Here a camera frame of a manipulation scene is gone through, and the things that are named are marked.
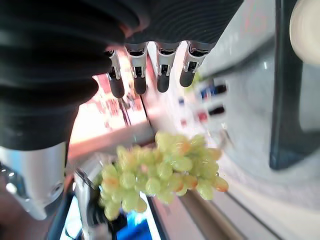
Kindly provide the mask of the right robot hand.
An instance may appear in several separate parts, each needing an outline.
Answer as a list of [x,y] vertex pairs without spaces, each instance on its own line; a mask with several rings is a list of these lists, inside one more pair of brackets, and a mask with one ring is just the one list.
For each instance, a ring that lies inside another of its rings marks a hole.
[[175,51],[188,42],[180,84],[188,87],[240,8],[240,0],[3,0],[0,3],[0,163],[6,189],[36,220],[59,207],[79,106],[108,74],[124,87],[116,47],[125,47],[134,90],[146,91],[146,45],[157,45],[165,92]]

